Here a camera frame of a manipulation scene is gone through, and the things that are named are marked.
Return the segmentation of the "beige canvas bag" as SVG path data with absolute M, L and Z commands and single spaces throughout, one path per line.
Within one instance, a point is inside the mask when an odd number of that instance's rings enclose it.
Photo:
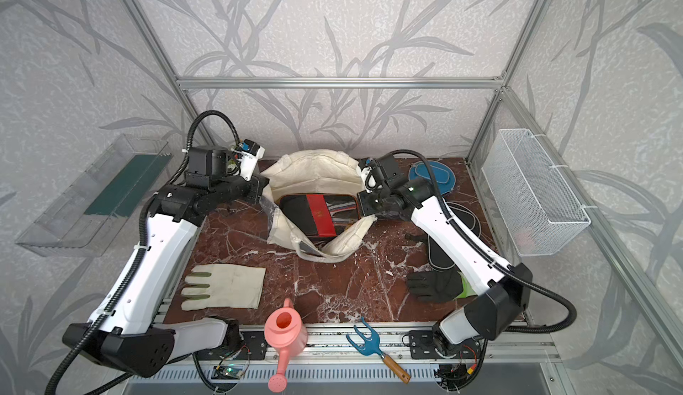
M 362 217 L 359 162 L 342 151 L 283 156 L 261 173 L 268 178 L 260 205 L 268 215 L 267 242 L 316 263 L 340 263 L 363 243 L 376 217 Z

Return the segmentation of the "blue paddle case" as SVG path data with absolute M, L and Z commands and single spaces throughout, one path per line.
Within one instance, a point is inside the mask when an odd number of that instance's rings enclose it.
M 435 176 L 437 186 L 439 187 L 439 192 L 442 195 L 447 195 L 448 193 L 453 192 L 456 187 L 455 172 L 441 162 L 429 160 L 428 163 L 430 165 L 431 172 Z M 427 169 L 427 166 L 421 161 L 412 165 L 408 172 L 409 180 L 414 180 L 417 178 L 430 179 L 430 173 Z

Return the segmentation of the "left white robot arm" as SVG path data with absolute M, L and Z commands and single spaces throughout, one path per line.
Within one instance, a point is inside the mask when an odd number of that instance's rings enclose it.
M 268 183 L 263 176 L 228 176 L 208 188 L 161 188 L 142 211 L 142 240 L 115 286 L 87 322 L 68 326 L 62 342 L 75 355 L 137 377 L 152 377 L 171 359 L 194 352 L 238 349 L 242 337 L 236 320 L 205 318 L 172 325 L 154 320 L 205 218 L 231 201 L 257 203 Z

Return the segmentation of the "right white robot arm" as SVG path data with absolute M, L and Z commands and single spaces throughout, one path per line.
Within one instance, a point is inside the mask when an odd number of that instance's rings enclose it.
M 474 237 L 427 179 L 378 182 L 373 176 L 359 193 L 362 213 L 396 212 L 422 229 L 464 275 L 477 297 L 433 328 L 443 346 L 481 337 L 495 340 L 528 307 L 530 289 L 507 273 L 510 263 Z

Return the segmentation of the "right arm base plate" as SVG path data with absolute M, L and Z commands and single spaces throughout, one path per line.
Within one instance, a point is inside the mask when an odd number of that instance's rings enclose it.
M 408 346 L 411 359 L 477 361 L 482 348 L 482 341 L 466 339 L 460 345 L 450 346 L 441 352 L 430 330 L 411 330 L 407 333 L 407 339 L 403 338 L 402 341 Z

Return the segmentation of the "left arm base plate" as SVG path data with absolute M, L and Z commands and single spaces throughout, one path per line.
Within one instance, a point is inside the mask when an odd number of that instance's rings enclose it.
M 230 336 L 227 343 L 197 354 L 200 361 L 236 359 L 237 361 L 263 361 L 269 345 L 262 330 L 241 330 L 239 336 Z

